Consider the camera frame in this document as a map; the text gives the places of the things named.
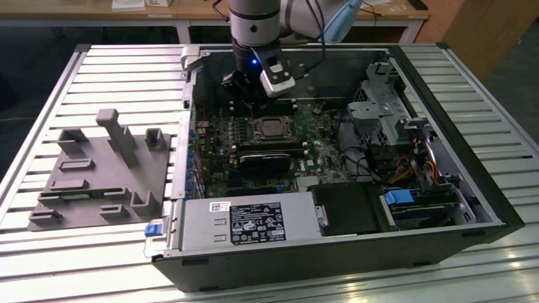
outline power supply label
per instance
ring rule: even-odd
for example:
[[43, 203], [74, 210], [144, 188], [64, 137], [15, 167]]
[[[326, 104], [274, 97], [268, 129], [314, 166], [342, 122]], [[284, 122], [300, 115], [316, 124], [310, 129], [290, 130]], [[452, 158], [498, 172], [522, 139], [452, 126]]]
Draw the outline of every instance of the power supply label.
[[280, 203], [231, 206], [230, 234], [234, 245], [287, 240]]

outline white sticker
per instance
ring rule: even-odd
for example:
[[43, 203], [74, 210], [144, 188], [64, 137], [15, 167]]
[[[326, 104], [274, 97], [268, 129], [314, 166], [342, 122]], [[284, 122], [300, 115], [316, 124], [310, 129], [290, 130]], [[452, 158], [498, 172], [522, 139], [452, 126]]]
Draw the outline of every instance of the white sticker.
[[148, 15], [148, 18], [172, 18], [172, 15]]
[[210, 203], [210, 211], [228, 211], [228, 210], [230, 210], [230, 202]]

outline cardboard box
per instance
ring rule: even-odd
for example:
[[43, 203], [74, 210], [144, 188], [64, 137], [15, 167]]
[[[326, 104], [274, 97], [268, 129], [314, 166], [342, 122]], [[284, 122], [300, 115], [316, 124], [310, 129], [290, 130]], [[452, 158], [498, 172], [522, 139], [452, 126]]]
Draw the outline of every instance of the cardboard box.
[[167, 7], [172, 3], [172, 0], [146, 0], [146, 5], [148, 6], [163, 6]]

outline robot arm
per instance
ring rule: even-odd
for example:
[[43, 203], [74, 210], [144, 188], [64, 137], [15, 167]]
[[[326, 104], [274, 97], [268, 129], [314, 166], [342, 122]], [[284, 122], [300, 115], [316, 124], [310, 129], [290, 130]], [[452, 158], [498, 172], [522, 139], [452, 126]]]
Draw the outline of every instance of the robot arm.
[[[287, 93], [296, 79], [280, 50], [280, 33], [298, 32], [330, 43], [339, 42], [352, 26], [360, 3], [360, 0], [231, 0], [236, 70], [226, 77], [223, 88], [235, 96], [244, 95], [239, 97], [243, 100], [256, 98], [248, 91], [258, 86], [270, 98]], [[320, 20], [328, 20], [322, 31]]]

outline metal rail platform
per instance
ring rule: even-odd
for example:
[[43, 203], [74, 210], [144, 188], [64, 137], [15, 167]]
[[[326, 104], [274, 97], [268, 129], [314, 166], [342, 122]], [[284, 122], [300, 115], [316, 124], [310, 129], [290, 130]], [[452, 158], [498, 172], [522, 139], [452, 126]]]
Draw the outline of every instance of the metal rail platform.
[[75, 52], [0, 185], [0, 301], [538, 300], [539, 147], [451, 50], [434, 44], [403, 50], [527, 223], [522, 230], [432, 266], [196, 294], [182, 293], [150, 264], [143, 253], [146, 224], [27, 232], [28, 216], [60, 153], [55, 141], [63, 128], [106, 136], [95, 114], [112, 107], [134, 134], [143, 134], [148, 126], [171, 135], [178, 132], [186, 79], [182, 46], [94, 45]]

